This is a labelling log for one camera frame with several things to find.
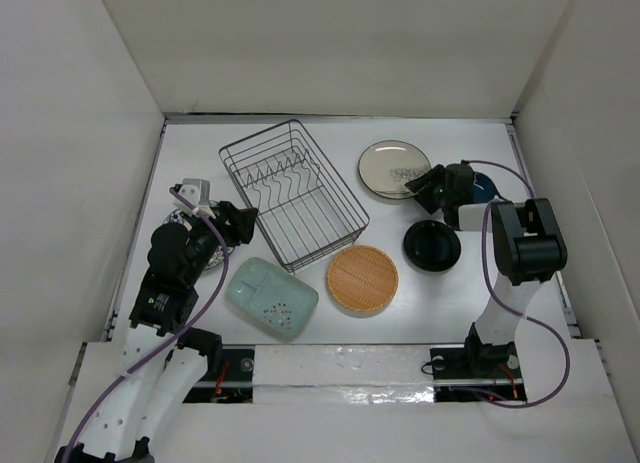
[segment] round woven placemat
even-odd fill
[[[393,299],[398,271],[387,255],[371,246],[342,250],[329,265],[329,291],[345,308],[376,311]]]

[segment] black plate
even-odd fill
[[[418,268],[445,271],[460,259],[458,235],[447,225],[434,220],[420,221],[407,231],[404,252]]]

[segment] white wall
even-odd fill
[[[162,128],[100,0],[0,0],[0,346],[96,339]]]
[[[508,117],[567,0],[104,0],[163,111]]]
[[[600,338],[640,452],[640,0],[574,0],[516,121],[569,247],[566,285]]]

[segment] dish rack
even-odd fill
[[[220,158],[290,273],[353,243],[369,215],[298,120],[231,143]]]

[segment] white plate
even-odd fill
[[[404,184],[424,175],[431,163],[422,151],[403,141],[387,140],[362,153],[358,173],[367,188],[384,198],[400,200],[413,193]]]

